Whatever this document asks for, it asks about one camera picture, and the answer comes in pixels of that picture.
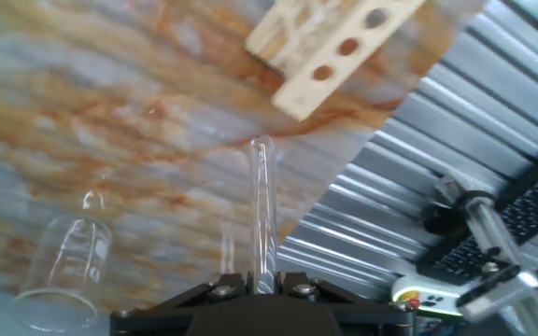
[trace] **transparent glass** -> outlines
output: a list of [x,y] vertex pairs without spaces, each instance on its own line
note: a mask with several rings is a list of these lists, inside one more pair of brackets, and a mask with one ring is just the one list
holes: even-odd
[[110,246],[111,232],[97,219],[55,218],[12,302],[16,319],[47,332],[77,331],[94,324]]
[[252,185],[252,280],[255,294],[275,292],[276,277],[276,162],[271,137],[250,144]]

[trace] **black keyboard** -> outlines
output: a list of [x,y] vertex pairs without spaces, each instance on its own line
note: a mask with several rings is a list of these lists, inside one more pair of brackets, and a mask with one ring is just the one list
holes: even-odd
[[[502,210],[502,219],[518,245],[538,234],[538,182]],[[417,272],[454,285],[481,275],[486,262],[469,233],[447,238],[417,263]]]

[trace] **screw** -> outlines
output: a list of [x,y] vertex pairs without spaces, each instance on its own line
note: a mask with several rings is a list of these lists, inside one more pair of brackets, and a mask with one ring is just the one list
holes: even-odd
[[215,289],[213,289],[213,294],[217,296],[226,296],[230,295],[235,291],[235,289],[229,287],[229,286],[219,286]]
[[485,265],[483,265],[483,273],[484,274],[493,274],[497,273],[500,270],[500,267],[495,262],[488,262]]
[[308,295],[308,294],[312,293],[313,290],[315,290],[315,288],[308,285],[308,284],[300,284],[300,285],[296,285],[294,287],[294,291],[296,293],[303,294],[303,295]]
[[390,302],[389,307],[399,310],[401,312],[412,312],[415,308],[406,301],[397,300],[396,302]]
[[116,312],[116,314],[119,316],[119,317],[128,317],[130,316],[133,312],[135,311],[135,309],[130,309],[130,310],[127,310],[127,311],[118,311]]

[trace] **marble surface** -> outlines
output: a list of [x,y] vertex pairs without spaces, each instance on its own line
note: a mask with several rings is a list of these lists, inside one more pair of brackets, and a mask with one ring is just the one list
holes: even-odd
[[0,291],[67,213],[113,233],[106,310],[245,272],[250,139],[276,143],[283,241],[484,2],[428,1],[298,122],[243,49],[272,1],[0,0]]

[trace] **hole in wooden rack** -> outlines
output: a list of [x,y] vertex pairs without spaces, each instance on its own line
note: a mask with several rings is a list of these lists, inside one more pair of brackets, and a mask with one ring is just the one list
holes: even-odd
[[322,65],[313,71],[313,79],[325,80],[333,75],[333,70],[330,66]]
[[351,55],[352,52],[356,51],[361,45],[356,38],[349,38],[346,41],[340,43],[340,46],[337,48],[337,53],[342,56]]
[[385,21],[388,20],[388,13],[383,8],[376,8],[369,12],[369,14],[364,18],[364,27],[368,29],[376,28]]

